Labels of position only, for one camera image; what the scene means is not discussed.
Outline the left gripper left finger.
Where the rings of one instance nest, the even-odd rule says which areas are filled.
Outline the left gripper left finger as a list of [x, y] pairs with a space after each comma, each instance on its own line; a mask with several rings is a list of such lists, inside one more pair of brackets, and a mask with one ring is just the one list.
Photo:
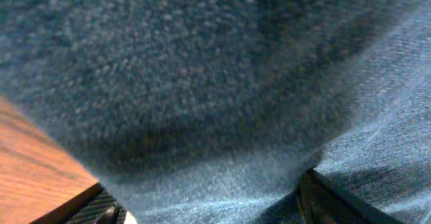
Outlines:
[[104, 190], [66, 218], [64, 224], [124, 224], [126, 219], [127, 211]]

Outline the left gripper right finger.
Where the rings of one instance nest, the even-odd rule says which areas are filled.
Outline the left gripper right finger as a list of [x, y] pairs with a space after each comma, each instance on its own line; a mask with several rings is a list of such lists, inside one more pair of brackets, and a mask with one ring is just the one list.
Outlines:
[[307, 170], [296, 189], [298, 208], [307, 224], [403, 224], [314, 169]]

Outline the dark blue jeans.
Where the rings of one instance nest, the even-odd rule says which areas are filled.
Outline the dark blue jeans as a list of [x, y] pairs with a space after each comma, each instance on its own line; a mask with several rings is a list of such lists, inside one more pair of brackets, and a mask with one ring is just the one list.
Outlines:
[[139, 223], [430, 222], [430, 0], [1, 0], [1, 95]]

